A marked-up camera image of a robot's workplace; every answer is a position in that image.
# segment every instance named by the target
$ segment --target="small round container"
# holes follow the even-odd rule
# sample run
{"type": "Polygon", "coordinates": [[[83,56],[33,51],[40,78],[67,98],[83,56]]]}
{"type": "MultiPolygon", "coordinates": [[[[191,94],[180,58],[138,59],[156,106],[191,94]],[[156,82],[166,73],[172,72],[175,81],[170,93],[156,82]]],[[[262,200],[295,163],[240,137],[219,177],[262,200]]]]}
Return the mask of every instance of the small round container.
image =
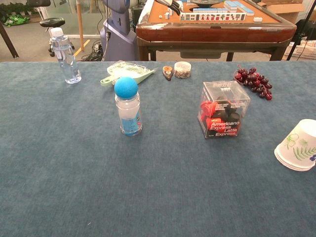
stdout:
{"type": "Polygon", "coordinates": [[[174,75],[177,78],[188,78],[191,75],[191,64],[188,62],[176,62],[174,64],[174,75]]]}

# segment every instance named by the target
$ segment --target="stool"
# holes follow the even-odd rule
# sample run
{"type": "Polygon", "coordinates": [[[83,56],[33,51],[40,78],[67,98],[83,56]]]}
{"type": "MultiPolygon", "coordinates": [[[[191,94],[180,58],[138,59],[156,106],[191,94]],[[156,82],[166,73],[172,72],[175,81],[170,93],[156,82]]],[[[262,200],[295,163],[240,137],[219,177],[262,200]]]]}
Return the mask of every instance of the stool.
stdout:
{"type": "MultiPolygon", "coordinates": [[[[46,31],[48,31],[49,28],[61,27],[62,25],[65,24],[65,20],[64,20],[64,18],[61,18],[61,17],[53,17],[53,18],[47,18],[47,19],[41,20],[39,22],[39,24],[42,27],[47,27],[46,31]]],[[[71,42],[70,42],[70,44],[71,44],[71,47],[73,49],[75,49],[75,47],[73,46],[73,44],[71,42]]],[[[54,50],[53,50],[53,45],[51,44],[50,41],[49,41],[48,52],[49,52],[49,55],[51,57],[55,57],[55,53],[54,53],[54,50]]]]}

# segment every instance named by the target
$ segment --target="white paper cup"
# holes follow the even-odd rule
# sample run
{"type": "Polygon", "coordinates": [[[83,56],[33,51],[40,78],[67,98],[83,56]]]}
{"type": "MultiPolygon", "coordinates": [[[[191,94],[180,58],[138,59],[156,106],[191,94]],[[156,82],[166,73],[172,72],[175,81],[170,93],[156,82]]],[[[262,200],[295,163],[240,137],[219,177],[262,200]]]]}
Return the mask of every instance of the white paper cup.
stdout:
{"type": "Polygon", "coordinates": [[[307,171],[316,160],[316,120],[303,119],[276,147],[275,156],[286,167],[307,171]]]}

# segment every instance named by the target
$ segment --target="wooden pole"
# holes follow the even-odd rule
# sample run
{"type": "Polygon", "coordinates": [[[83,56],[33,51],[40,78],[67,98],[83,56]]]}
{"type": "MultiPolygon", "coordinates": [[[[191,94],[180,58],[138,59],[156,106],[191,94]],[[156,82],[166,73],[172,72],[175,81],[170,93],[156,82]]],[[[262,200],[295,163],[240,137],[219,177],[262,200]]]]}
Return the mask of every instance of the wooden pole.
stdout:
{"type": "Polygon", "coordinates": [[[82,28],[81,2],[80,2],[80,0],[76,0],[76,4],[77,4],[77,17],[78,17],[79,35],[80,35],[80,46],[81,46],[81,51],[84,52],[83,28],[82,28]]]}

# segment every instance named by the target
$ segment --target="blue foam ball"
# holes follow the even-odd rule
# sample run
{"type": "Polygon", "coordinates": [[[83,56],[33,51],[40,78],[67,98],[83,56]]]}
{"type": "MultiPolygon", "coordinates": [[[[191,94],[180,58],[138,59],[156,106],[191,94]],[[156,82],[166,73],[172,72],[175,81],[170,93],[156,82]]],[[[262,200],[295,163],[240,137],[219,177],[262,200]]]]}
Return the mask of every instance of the blue foam ball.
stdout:
{"type": "Polygon", "coordinates": [[[123,77],[115,82],[114,91],[118,97],[128,100],[137,94],[138,85],[133,78],[123,77]]]}

